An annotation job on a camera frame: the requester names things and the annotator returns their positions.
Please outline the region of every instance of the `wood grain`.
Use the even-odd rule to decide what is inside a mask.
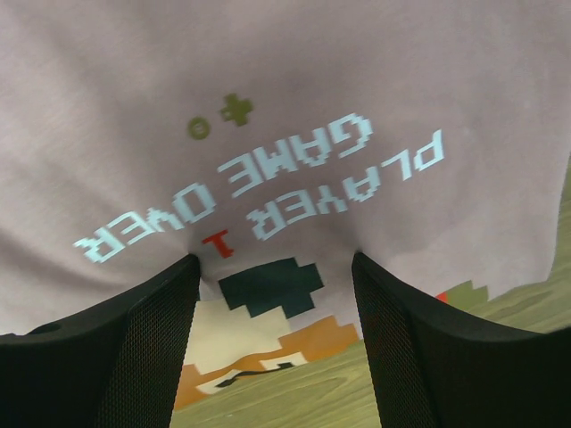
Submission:
[[[571,325],[571,175],[562,197],[550,279],[517,288],[469,312],[548,332]],[[171,428],[378,428],[363,343],[306,366],[241,381],[177,412]]]

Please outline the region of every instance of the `green plus sign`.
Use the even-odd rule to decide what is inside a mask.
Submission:
[[[233,120],[238,127],[248,123],[248,113],[253,111],[252,102],[248,99],[240,100],[238,95],[230,94],[224,97],[226,107],[220,110],[225,122]]]

